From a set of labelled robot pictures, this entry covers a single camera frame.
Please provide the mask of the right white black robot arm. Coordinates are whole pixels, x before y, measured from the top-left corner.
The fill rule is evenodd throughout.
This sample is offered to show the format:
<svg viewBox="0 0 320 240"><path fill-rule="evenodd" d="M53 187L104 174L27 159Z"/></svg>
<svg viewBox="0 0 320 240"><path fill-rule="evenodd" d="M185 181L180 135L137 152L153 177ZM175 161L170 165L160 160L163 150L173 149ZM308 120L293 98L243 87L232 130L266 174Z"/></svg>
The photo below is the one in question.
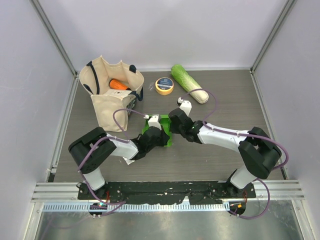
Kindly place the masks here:
<svg viewBox="0 0 320 240"><path fill-rule="evenodd" d="M267 179L282 156L281 150L259 127L249 131L217 127L205 121L193 121L180 108L172 110L168 117L171 132L180 134L187 141L215 145L240 154L243 166L227 179L225 196L239 197L255 179Z"/></svg>

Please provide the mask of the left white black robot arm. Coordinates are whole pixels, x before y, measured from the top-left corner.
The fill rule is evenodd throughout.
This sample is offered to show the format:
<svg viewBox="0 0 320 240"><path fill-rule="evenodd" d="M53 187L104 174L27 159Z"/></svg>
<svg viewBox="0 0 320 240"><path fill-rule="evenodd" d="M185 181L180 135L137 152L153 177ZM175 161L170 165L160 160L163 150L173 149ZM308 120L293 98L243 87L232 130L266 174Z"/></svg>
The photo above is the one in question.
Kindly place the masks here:
<svg viewBox="0 0 320 240"><path fill-rule="evenodd" d="M100 165L110 156L134 162L144 158L153 148L165 147L171 139L164 128L149 127L136 138L124 140L96 127L70 144L68 151L89 188L89 194L100 200L107 192Z"/></svg>

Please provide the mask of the green paper box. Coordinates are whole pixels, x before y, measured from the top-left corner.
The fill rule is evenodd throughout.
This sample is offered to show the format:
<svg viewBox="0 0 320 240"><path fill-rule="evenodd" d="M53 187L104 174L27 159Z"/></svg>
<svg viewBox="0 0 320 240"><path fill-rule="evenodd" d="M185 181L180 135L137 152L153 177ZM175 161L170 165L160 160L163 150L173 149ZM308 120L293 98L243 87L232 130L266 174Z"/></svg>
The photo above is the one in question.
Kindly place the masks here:
<svg viewBox="0 0 320 240"><path fill-rule="evenodd" d="M169 136L169 140L167 141L165 147L170 147L173 144L172 140L172 132L170 131L171 120L167 114L161 114L159 123L163 127L164 132Z"/></svg>

